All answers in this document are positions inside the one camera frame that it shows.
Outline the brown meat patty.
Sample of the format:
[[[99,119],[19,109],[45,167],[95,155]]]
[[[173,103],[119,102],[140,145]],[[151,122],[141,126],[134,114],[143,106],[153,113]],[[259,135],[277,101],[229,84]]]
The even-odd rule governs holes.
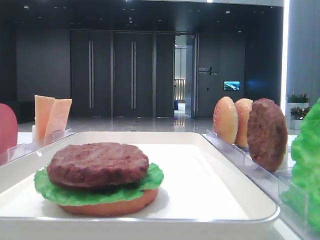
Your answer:
[[[286,118],[273,100],[260,98],[252,103],[246,136],[251,159],[276,172],[284,160],[288,131]]]
[[[148,168],[149,159],[137,146],[98,142],[60,149],[46,170],[49,180],[59,186],[101,189],[137,182]]]

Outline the green lettuce leaf on tray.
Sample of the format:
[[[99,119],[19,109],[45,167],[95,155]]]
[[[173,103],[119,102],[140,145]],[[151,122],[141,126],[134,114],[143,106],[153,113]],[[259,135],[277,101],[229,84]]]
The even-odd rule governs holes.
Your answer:
[[[155,163],[149,165],[147,174],[140,181],[105,189],[72,189],[61,187],[49,180],[47,169],[36,171],[35,190],[43,198],[61,206],[85,206],[132,201],[147,190],[156,190],[164,180],[164,173]]]

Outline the bottom bun under lettuce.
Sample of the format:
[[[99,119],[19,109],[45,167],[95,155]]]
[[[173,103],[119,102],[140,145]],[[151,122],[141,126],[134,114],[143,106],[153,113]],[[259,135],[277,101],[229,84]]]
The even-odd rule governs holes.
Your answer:
[[[99,203],[95,205],[59,205],[64,211],[90,217],[118,217],[137,213],[150,205],[157,197],[159,189],[144,190],[143,195],[130,201]]]

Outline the orange cheese slice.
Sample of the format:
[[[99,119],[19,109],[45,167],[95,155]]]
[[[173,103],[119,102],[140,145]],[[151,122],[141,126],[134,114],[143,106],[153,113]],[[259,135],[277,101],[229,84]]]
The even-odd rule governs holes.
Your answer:
[[[49,120],[44,135],[45,138],[56,131],[63,131],[66,129],[71,105],[71,98],[56,99],[54,101],[49,114]]]
[[[54,97],[35,95],[35,140],[45,137],[51,109],[55,102]]]

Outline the orange cheese slice left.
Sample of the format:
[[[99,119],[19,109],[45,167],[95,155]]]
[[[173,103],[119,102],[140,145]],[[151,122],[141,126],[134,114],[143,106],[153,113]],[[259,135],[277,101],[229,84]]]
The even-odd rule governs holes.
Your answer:
[[[45,137],[51,109],[55,102],[54,97],[35,95],[35,140]]]

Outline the upright green lettuce leaf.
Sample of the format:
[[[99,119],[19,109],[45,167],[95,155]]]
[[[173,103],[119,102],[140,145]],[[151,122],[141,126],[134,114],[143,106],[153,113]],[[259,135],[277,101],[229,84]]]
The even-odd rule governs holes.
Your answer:
[[[320,102],[309,110],[300,126],[300,134],[291,144],[292,185],[281,194],[315,232],[320,231]]]

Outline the sesame bun half left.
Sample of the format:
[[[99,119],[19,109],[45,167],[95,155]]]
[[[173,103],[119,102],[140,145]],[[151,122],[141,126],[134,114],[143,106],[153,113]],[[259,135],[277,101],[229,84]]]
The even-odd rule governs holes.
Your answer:
[[[233,100],[222,97],[213,111],[213,128],[217,136],[229,145],[233,145],[238,133],[238,112]]]

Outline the sesame bun half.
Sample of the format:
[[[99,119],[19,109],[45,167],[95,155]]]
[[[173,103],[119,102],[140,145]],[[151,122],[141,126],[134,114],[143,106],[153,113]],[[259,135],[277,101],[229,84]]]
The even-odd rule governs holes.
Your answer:
[[[233,145],[238,133],[238,112],[233,100],[222,97],[213,111],[213,128],[217,136],[229,145]]]
[[[247,130],[248,130],[248,120],[250,112],[252,110],[252,99],[241,98],[235,102],[235,107],[238,116],[238,130],[235,139],[235,144],[241,148],[248,147],[247,140]]]

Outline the sesame bun half right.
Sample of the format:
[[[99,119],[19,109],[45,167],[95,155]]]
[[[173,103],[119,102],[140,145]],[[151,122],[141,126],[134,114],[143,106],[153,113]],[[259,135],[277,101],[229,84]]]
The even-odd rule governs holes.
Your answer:
[[[247,130],[248,130],[248,120],[250,112],[252,110],[252,99],[241,98],[235,102],[235,107],[238,116],[238,130],[235,139],[235,144],[241,148],[248,147],[247,140]]]

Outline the white rectangular metal tray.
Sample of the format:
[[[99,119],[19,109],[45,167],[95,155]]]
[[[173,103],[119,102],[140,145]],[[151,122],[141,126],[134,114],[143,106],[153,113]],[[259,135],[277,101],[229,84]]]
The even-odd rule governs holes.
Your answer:
[[[35,171],[70,144],[138,146],[164,173],[155,201],[122,218],[70,215],[38,194]],[[192,132],[78,132],[0,168],[3,240],[266,240],[279,206]]]

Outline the clear acrylic rack left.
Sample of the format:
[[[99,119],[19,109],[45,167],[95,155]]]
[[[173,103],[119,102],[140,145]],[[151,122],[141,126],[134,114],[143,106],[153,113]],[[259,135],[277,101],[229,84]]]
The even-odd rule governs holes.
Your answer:
[[[61,139],[64,139],[72,135],[72,129],[67,129],[65,131],[56,131],[51,135],[48,135],[40,141],[35,141],[28,144],[18,144],[17,146],[9,148],[5,153],[0,155],[0,165],[3,166],[9,162],[12,162],[20,157],[23,157],[29,153],[39,151],[41,148],[53,144]]]

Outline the clear acrylic rack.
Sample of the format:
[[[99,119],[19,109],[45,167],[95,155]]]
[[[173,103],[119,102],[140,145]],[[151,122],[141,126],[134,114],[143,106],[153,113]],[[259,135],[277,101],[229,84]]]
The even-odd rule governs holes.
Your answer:
[[[313,224],[320,218],[320,206],[308,192],[292,183],[290,168],[270,173],[253,162],[249,152],[229,145],[212,130],[206,138],[243,174],[254,182],[266,195],[280,206],[280,218],[303,240],[318,240],[320,230]]]
[[[72,129],[67,129],[65,131],[56,131],[51,135],[48,135],[40,141],[35,141],[28,144],[18,144],[17,146],[9,148],[5,153],[0,155],[0,165],[3,166],[9,162],[12,162],[20,157],[23,157],[29,153],[39,151],[41,148],[53,144],[61,139],[64,139],[72,135]]]

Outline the clear acrylic rack right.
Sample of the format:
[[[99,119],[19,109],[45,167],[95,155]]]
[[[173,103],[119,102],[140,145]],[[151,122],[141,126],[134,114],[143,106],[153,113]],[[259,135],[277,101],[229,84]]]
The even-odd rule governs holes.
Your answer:
[[[303,240],[318,240],[320,230],[313,224],[320,218],[320,206],[308,192],[292,183],[290,168],[270,173],[253,162],[249,152],[229,145],[212,130],[206,138],[243,174],[254,182],[266,195],[280,206],[280,218]]]

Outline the potted plants white planter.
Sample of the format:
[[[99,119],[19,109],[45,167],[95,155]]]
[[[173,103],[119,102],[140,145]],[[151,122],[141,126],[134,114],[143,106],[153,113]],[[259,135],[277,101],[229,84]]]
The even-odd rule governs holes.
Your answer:
[[[288,128],[299,130],[302,120],[310,110],[310,98],[306,93],[291,92],[286,98],[285,117]]]

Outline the wall mounted screen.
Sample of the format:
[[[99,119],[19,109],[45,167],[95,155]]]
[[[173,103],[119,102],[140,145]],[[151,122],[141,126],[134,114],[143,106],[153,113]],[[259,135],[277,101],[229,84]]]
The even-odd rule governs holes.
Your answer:
[[[224,91],[239,91],[240,82],[239,81],[224,81],[223,82]]]

